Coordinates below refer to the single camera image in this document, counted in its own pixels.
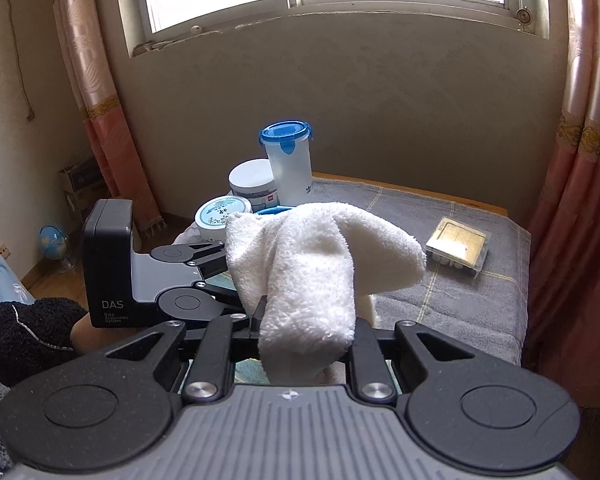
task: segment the beige wall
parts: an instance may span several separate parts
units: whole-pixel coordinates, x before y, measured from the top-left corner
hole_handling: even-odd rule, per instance
[[[97,0],[127,118],[160,206],[192,215],[302,119],[315,171],[481,200],[524,222],[564,88],[566,1],[551,38],[439,16],[291,16],[129,59],[118,0]]]
[[[37,234],[48,222],[71,227],[56,172],[85,153],[87,141],[62,64],[51,0],[12,0],[22,69],[36,119],[18,84],[6,0],[0,0],[0,242],[22,277],[40,259]]]

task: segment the window frame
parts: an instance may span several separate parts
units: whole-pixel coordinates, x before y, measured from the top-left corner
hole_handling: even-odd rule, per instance
[[[201,27],[203,32],[208,32],[269,18],[314,12],[349,10],[434,14],[493,23],[532,34],[535,23],[521,24],[516,13],[519,9],[527,9],[536,17],[536,0],[504,0],[503,3],[491,0],[257,0],[216,10],[153,32],[147,0],[138,0],[138,3],[142,31],[148,43],[197,35],[201,29],[192,30],[196,25]]]

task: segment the gray ribbed panel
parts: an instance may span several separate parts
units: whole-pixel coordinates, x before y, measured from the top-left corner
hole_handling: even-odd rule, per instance
[[[437,462],[395,413],[353,401],[341,386],[238,384],[226,401],[183,410],[163,442],[137,460],[84,480],[475,480]],[[59,480],[18,466],[5,480]],[[66,476],[75,480],[75,476]],[[552,468],[525,480],[565,480]]]

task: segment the curtain pattern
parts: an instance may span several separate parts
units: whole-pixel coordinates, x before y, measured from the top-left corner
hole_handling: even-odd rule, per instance
[[[112,196],[134,201],[143,235],[164,225],[149,188],[102,43],[95,0],[53,0],[62,58],[75,101]]]
[[[529,225],[527,341],[541,373],[600,406],[600,0],[568,5],[562,115]]]

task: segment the silver bolt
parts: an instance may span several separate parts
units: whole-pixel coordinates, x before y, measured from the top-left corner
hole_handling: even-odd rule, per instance
[[[384,383],[369,383],[362,386],[362,393],[370,399],[386,399],[393,392],[392,387]]]
[[[195,383],[187,384],[184,391],[194,399],[208,399],[218,392],[218,388],[215,384],[207,383],[206,381],[196,381]]]

